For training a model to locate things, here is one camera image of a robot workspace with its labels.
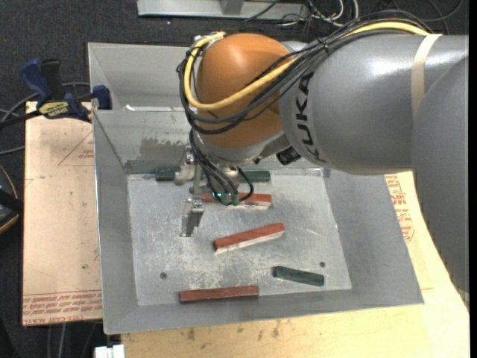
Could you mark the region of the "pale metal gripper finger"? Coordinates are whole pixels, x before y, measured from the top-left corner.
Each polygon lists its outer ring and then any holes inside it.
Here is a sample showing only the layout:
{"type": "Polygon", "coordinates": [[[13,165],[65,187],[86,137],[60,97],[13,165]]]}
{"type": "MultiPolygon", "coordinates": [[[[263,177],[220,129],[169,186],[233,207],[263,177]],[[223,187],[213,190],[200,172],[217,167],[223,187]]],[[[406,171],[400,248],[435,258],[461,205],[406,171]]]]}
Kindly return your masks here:
{"type": "Polygon", "coordinates": [[[174,183],[183,185],[195,175],[195,156],[191,148],[185,148],[180,158],[179,169],[174,173],[174,183]]]}
{"type": "Polygon", "coordinates": [[[181,222],[181,237],[193,237],[195,228],[199,226],[204,208],[201,198],[189,198],[185,202],[181,222]]]}

